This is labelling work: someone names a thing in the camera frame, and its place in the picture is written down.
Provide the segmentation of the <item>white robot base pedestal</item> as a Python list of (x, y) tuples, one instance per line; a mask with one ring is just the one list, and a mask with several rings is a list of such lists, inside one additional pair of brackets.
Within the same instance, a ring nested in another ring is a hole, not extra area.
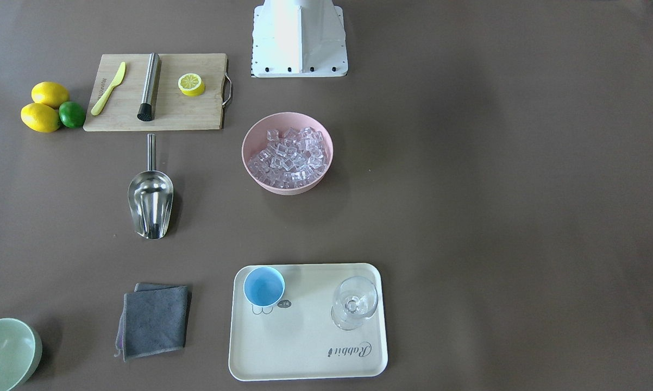
[(343, 11), (332, 1), (264, 1), (253, 15), (252, 77), (347, 75)]

